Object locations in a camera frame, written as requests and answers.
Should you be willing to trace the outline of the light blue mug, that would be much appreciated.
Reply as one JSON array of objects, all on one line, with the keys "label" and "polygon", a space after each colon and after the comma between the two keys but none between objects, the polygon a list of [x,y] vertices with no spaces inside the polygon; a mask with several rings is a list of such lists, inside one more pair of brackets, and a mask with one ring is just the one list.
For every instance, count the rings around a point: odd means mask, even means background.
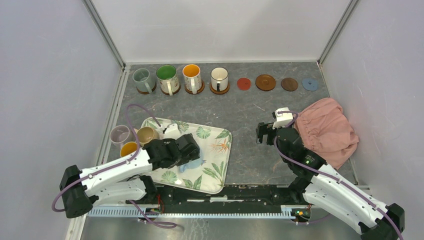
[{"label": "light blue mug", "polygon": [[186,170],[196,169],[203,164],[203,160],[201,158],[190,161],[178,167],[180,173],[184,173]]}]

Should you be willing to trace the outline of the cream enamel mug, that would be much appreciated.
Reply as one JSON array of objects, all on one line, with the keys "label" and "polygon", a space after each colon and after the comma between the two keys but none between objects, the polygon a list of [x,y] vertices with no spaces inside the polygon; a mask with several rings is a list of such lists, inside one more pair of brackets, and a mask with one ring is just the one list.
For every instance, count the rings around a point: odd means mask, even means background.
[{"label": "cream enamel mug", "polygon": [[229,72],[224,67],[215,67],[211,73],[210,86],[215,92],[224,92],[229,86]]}]

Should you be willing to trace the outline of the white mug green inside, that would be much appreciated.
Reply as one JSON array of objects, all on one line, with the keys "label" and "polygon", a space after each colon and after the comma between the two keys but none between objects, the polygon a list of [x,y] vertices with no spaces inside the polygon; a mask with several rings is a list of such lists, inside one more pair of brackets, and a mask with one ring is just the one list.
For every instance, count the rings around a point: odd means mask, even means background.
[{"label": "white mug green inside", "polygon": [[160,88],[170,95],[181,86],[177,69],[173,65],[160,66],[156,71],[156,77],[160,83]]}]

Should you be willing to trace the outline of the white mug orange inside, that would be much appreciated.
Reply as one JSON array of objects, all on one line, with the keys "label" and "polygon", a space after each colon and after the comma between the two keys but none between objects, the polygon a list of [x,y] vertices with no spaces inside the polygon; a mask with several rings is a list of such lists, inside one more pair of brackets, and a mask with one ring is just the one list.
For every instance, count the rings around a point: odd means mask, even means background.
[{"label": "white mug orange inside", "polygon": [[187,87],[194,95],[202,86],[201,69],[196,64],[188,64],[183,70],[184,86]]}]

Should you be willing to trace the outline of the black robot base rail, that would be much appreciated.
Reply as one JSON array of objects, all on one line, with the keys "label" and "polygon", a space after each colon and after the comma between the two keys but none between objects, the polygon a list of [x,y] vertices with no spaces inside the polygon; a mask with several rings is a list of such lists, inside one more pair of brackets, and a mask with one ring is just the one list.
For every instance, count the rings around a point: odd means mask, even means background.
[{"label": "black robot base rail", "polygon": [[282,206],[308,206],[286,185],[225,185],[216,193],[204,193],[169,185],[159,185],[138,205],[163,208],[164,214],[264,214],[280,213]]}]

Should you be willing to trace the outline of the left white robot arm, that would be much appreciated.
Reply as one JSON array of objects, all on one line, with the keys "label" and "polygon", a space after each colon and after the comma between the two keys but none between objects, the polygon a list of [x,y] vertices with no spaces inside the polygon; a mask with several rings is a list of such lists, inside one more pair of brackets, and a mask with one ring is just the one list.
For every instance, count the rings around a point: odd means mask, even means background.
[{"label": "left white robot arm", "polygon": [[189,133],[177,139],[153,139],[135,152],[101,166],[82,170],[76,165],[69,166],[59,185],[62,211],[73,219],[103,204],[130,200],[151,204],[158,190],[147,174],[198,160],[200,153]]}]

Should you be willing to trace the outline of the leaf patterned serving tray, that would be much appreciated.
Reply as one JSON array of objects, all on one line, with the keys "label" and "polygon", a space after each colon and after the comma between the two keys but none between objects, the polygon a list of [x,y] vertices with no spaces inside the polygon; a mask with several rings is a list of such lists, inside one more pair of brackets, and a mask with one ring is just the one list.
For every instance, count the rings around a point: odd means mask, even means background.
[{"label": "leaf patterned serving tray", "polygon": [[180,173],[179,166],[170,169],[160,168],[148,173],[152,180],[159,184],[194,190],[207,194],[219,193],[225,183],[233,136],[228,129],[190,122],[152,117],[146,118],[141,127],[152,127],[156,130],[177,124],[181,136],[192,134],[200,147],[201,166]]}]

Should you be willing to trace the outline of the pink drawstring cloth bag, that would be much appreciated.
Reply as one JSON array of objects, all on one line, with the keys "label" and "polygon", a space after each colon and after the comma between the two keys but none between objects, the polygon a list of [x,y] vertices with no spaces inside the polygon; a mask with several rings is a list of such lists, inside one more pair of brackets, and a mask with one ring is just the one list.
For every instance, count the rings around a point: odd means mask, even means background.
[{"label": "pink drawstring cloth bag", "polygon": [[333,98],[322,98],[300,112],[294,123],[303,145],[339,169],[355,152],[359,137]]}]

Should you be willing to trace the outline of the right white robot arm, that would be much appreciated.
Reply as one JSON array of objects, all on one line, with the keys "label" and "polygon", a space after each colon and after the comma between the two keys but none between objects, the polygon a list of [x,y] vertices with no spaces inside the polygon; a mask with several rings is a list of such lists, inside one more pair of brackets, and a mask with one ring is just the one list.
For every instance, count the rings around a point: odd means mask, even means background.
[{"label": "right white robot arm", "polygon": [[327,211],[354,229],[362,240],[403,239],[405,211],[401,206],[387,205],[348,181],[325,159],[307,149],[296,129],[274,128],[272,123],[260,122],[257,141],[262,143],[264,136],[296,175],[288,191],[293,203],[307,202]]}]

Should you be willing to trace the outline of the dark walnut coaster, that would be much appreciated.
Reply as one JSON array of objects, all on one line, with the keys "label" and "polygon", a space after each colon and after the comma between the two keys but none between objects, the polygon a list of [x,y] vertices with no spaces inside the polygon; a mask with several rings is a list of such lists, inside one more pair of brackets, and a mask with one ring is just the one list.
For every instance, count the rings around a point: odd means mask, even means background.
[{"label": "dark walnut coaster", "polygon": [[298,89],[299,84],[294,78],[286,77],[282,79],[281,87],[286,91],[293,92]]}]

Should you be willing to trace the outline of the blue round coaster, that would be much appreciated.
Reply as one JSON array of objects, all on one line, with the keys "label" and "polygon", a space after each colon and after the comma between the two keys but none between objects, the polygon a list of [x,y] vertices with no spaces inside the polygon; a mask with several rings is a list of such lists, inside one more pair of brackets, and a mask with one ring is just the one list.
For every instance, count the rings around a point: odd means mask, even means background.
[{"label": "blue round coaster", "polygon": [[302,86],[305,90],[314,92],[319,88],[319,83],[316,79],[313,78],[305,78],[301,81]]}]

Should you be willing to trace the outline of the red round coaster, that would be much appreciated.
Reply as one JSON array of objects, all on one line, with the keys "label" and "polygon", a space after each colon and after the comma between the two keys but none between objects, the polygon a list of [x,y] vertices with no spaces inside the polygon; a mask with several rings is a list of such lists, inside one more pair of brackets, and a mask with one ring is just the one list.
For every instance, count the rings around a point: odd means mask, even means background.
[{"label": "red round coaster", "polygon": [[246,77],[241,77],[237,80],[236,85],[242,91],[247,91],[251,88],[251,80]]}]

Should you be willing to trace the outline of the grey green ribbed mug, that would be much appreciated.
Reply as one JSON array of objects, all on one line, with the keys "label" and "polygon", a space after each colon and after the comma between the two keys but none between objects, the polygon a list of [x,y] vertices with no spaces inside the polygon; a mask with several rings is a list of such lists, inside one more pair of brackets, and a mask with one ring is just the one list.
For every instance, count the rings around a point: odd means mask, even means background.
[{"label": "grey green ribbed mug", "polygon": [[150,71],[146,68],[137,69],[133,75],[136,90],[143,95],[152,94],[156,87],[157,82],[154,77],[150,74]]}]

